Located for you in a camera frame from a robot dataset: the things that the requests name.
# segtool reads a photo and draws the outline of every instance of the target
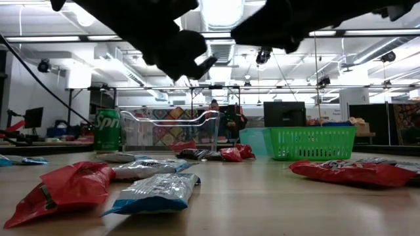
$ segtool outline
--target black monitor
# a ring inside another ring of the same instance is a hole
[[[304,127],[304,102],[264,102],[265,127]]]
[[[28,109],[25,112],[25,128],[38,128],[42,124],[44,108]]]

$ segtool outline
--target red chip bag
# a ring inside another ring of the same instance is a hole
[[[169,147],[174,152],[181,152],[184,149],[197,149],[196,143],[194,141],[191,141],[191,142],[176,142],[174,144],[169,144]]]
[[[239,150],[239,153],[241,153],[242,159],[255,158],[255,155],[254,153],[252,153],[252,148],[250,145],[235,144],[235,148],[237,148]]]
[[[4,228],[17,226],[39,216],[85,210],[103,203],[115,172],[106,163],[79,162],[41,176],[36,186],[16,206]]]
[[[388,164],[351,163],[348,161],[311,163],[305,160],[297,161],[289,168],[295,174],[325,182],[368,183],[387,187],[401,187],[417,174],[414,171]]]
[[[241,153],[236,147],[222,148],[220,154],[226,161],[241,162]]]

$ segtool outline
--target cardboard box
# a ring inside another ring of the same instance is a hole
[[[370,127],[369,127],[369,123],[365,123],[364,125],[361,125],[359,123],[354,124],[355,127],[357,127],[356,133],[362,133],[362,134],[366,134],[366,133],[370,133]]]

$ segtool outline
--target green soda can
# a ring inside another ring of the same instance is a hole
[[[94,118],[94,144],[97,153],[118,151],[119,148],[119,113],[114,109],[100,109]]]

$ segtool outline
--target black cable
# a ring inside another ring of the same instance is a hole
[[[280,70],[280,73],[281,73],[281,74],[282,74],[282,76],[283,76],[284,82],[286,83],[287,87],[289,87],[290,93],[293,95],[293,97],[295,98],[296,102],[298,102],[298,101],[297,101],[297,99],[296,99],[295,93],[293,93],[293,91],[291,90],[290,85],[289,85],[289,83],[287,82],[287,79],[286,79],[286,77],[284,76],[283,71],[282,71],[282,69],[280,68],[280,65],[278,64],[278,61],[277,61],[276,55],[274,55],[274,59],[275,59],[275,61],[276,61],[276,64],[277,64],[278,69]]]
[[[17,134],[17,133],[13,133],[13,132],[5,131],[5,130],[0,130],[0,134],[4,134],[4,135],[5,135],[5,137],[4,137],[3,139],[4,139],[4,140],[6,140],[6,141],[8,141],[8,142],[9,142],[9,143],[11,143],[11,144],[16,145],[16,146],[32,146],[32,140],[27,139],[27,138],[25,138],[24,136],[19,135],[19,134]],[[16,138],[16,139],[17,139],[17,138],[21,138],[21,139],[23,139],[23,141],[25,141],[25,143],[26,143],[26,144],[19,143],[19,142],[15,142],[15,141],[13,141],[13,140],[11,140],[11,139],[7,138],[7,137],[9,137],[9,138]]]
[[[29,74],[31,74],[31,76],[41,85],[41,87],[43,87],[49,94],[51,94],[55,99],[57,99],[61,104],[63,104],[66,108],[68,108],[70,111],[72,111],[73,113],[75,113],[78,117],[80,117],[82,120],[86,121],[88,125],[92,125],[91,122],[89,122],[89,120],[87,120],[86,118],[84,118],[82,115],[80,115],[77,111],[75,111],[73,108],[71,108],[69,105],[67,105],[65,102],[63,102],[63,100],[61,100],[57,95],[55,95],[53,92],[51,92],[51,90],[49,90],[49,88],[47,88],[47,86],[45,86],[39,79],[38,77],[32,72],[31,68],[29,68],[29,66],[25,63],[25,61],[23,61],[23,59],[19,56],[19,54],[12,48],[12,46],[9,44],[9,42],[4,38],[3,34],[0,33],[0,43],[3,43],[4,45],[6,45],[6,47],[8,48],[8,50],[13,54],[13,56],[16,57],[16,59],[18,59],[18,61],[25,67],[25,69],[28,71]]]

